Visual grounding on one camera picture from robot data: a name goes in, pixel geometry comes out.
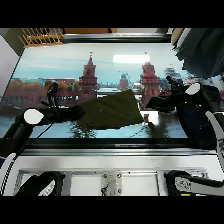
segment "brick tower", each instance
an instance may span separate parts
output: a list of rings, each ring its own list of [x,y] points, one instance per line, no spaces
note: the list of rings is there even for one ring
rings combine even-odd
[[[83,76],[79,77],[78,104],[97,98],[95,69],[96,65],[93,64],[92,56],[90,55],[87,65],[84,65]]]
[[[143,66],[143,75],[141,83],[143,85],[141,107],[145,109],[152,97],[158,97],[160,94],[160,79],[155,75],[154,65],[146,62]]]

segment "black frame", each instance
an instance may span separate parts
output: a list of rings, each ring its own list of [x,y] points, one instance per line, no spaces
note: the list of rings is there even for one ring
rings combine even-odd
[[[69,43],[170,43],[170,34],[65,34],[62,39],[64,44]],[[12,73],[11,78],[17,68],[24,49],[21,51],[19,60]],[[40,138],[34,144],[26,147],[27,149],[90,149],[90,148],[132,148],[132,149],[169,149],[169,148],[196,148],[192,141],[187,138],[114,138],[114,139],[73,139],[73,138]]]

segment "green cloth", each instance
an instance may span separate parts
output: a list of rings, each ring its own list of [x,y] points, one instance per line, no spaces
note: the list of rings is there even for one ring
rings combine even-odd
[[[143,118],[132,90],[126,90],[81,104],[86,114],[79,120],[83,128],[119,129],[139,124]]]

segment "white circular joint cover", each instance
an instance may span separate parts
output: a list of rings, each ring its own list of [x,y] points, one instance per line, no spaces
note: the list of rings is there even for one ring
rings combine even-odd
[[[196,93],[198,93],[201,89],[201,84],[200,83],[194,83],[192,84],[185,92],[188,95],[194,95]]]
[[[44,115],[36,109],[28,109],[24,113],[24,120],[28,124],[38,124]]]

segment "sky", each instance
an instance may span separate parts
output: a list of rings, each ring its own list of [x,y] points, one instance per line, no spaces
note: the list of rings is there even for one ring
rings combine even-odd
[[[164,70],[173,67],[184,78],[183,62],[179,61],[169,43],[72,43],[60,46],[26,48],[14,72],[13,78],[75,78],[83,75],[90,52],[98,82],[117,83],[121,72],[126,71],[131,82],[140,80],[142,64],[114,63],[114,55],[150,56],[156,75],[165,78]]]

